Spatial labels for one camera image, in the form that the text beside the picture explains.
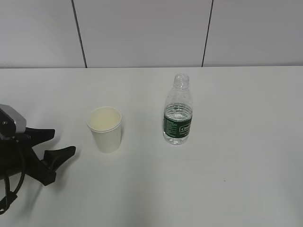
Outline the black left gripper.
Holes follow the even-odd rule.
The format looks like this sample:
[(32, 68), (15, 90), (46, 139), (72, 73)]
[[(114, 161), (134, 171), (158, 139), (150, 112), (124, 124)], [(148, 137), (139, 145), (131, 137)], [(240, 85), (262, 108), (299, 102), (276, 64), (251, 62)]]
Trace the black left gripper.
[(76, 147), (46, 150), (42, 160), (33, 147), (52, 140), (55, 129), (26, 128), (25, 134), (0, 141), (0, 178), (18, 173), (28, 175), (47, 186), (56, 179), (56, 170), (75, 155)]

